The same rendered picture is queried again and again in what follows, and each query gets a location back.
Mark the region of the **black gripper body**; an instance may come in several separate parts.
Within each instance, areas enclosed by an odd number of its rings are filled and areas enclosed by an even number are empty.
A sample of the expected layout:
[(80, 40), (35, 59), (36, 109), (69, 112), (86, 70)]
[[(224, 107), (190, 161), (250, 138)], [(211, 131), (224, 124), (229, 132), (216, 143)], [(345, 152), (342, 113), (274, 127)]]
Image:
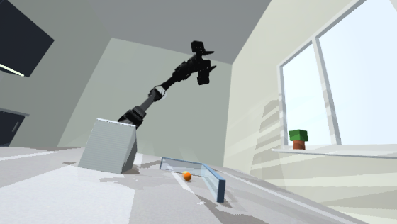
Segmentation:
[[(204, 48), (203, 42), (197, 40), (192, 41), (191, 42), (192, 52), (196, 53), (196, 48)], [(204, 69), (202, 55), (197, 55), (196, 57), (197, 58), (195, 60), (186, 63), (186, 69), (189, 73), (194, 73), (198, 71), (198, 77), (197, 77), (198, 85), (209, 84), (209, 77), (201, 78), (199, 72)]]

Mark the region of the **clear low wall corner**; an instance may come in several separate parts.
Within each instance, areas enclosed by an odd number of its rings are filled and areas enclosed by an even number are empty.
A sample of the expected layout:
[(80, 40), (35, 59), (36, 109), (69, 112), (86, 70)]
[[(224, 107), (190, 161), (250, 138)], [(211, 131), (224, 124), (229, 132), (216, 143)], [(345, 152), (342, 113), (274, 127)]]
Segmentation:
[(201, 176), (216, 200), (219, 180), (203, 164), (162, 158), (160, 169), (179, 173), (187, 171), (190, 174)]

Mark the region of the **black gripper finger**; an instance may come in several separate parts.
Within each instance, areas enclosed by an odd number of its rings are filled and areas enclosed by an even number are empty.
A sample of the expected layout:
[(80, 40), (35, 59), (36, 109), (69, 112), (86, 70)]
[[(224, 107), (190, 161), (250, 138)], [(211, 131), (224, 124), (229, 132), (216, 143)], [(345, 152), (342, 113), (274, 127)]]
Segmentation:
[(199, 71), (199, 72), (200, 72), (201, 78), (202, 78), (202, 77), (209, 77), (210, 71), (211, 71), (212, 69), (214, 69), (215, 67), (216, 67), (216, 65), (211, 66), (211, 67), (208, 67), (208, 68), (206, 68), (206, 69), (203, 69), (203, 70)]
[(205, 48), (196, 48), (196, 55), (207, 56), (213, 54), (215, 51), (206, 51)]

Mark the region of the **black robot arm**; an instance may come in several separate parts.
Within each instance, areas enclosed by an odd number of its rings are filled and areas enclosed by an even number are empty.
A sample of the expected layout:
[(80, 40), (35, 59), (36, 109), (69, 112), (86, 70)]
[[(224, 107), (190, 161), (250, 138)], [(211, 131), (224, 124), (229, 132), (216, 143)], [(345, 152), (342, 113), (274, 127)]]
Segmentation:
[[(211, 67), (211, 61), (210, 60), (203, 60), (203, 68), (206, 69), (208, 67)], [(160, 85), (165, 91), (173, 85), (175, 82), (180, 82), (181, 80), (186, 80), (188, 77), (191, 76), (191, 73), (189, 73), (186, 69), (186, 63), (183, 62), (182, 65), (178, 66), (177, 68), (174, 69), (175, 71), (172, 73), (172, 76), (166, 81), (163, 82)], [(165, 94), (164, 91), (164, 94)], [(153, 103), (156, 102), (157, 100), (160, 100), (164, 94), (162, 95), (156, 88), (155, 86), (152, 88), (150, 93), (148, 94), (149, 98), (146, 99), (140, 106), (136, 106), (133, 109), (129, 109), (127, 113), (125, 113), (121, 118), (119, 118), (117, 121), (119, 123), (125, 123), (128, 125), (135, 125), (136, 130), (142, 125), (143, 118), (147, 115), (146, 110), (149, 108), (149, 106)]]

